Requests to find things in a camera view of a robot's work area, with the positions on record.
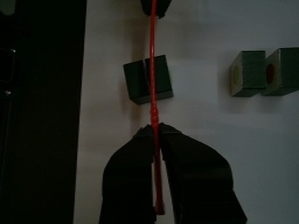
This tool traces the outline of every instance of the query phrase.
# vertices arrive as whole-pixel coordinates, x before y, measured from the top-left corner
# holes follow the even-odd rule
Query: green foam block
[[[299,90],[299,47],[279,48],[265,59],[264,96],[280,96]]]
[[[173,97],[173,89],[165,56],[156,56],[153,61],[156,100],[161,100]],[[148,103],[151,101],[149,59],[124,64],[124,72],[129,100],[137,105]]]
[[[243,51],[231,64],[229,92],[236,97],[251,97],[267,86],[265,52]]]

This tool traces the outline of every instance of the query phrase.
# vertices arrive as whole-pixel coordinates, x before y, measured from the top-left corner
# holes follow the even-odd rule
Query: red wire
[[[152,0],[151,38],[149,38],[149,80],[151,80],[151,123],[153,129],[153,176],[155,176],[155,212],[164,214],[161,157],[159,144],[159,112],[155,96],[155,13],[156,0]]]

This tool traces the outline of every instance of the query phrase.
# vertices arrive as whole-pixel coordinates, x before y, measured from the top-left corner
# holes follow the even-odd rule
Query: green block
[[[156,56],[153,61],[156,100],[161,100],[173,97],[172,83],[165,56]],[[137,105],[148,103],[151,101],[149,59],[124,64],[124,71],[129,100]]]
[[[236,97],[251,97],[267,86],[265,52],[243,51],[231,64],[229,92]]]
[[[265,59],[264,96],[280,96],[299,90],[299,47],[280,48]]]

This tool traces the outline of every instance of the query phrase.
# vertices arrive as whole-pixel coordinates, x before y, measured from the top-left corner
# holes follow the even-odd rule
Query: white background
[[[148,25],[138,0],[88,0],[74,224],[98,223],[108,159],[149,123],[122,72],[148,57]],[[228,160],[247,223],[297,224],[299,92],[231,97],[229,64],[240,51],[299,46],[299,1],[172,0],[156,32],[175,94],[159,101],[160,121]],[[156,223],[173,224],[165,174],[163,182],[167,215]]]

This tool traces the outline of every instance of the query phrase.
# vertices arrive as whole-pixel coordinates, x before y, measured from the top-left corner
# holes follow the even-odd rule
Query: black panel
[[[5,49],[14,49],[17,77],[9,97],[0,93],[12,105],[0,199],[4,224],[72,223],[85,4],[17,1],[17,23],[6,29],[13,42],[1,38],[9,42]]]

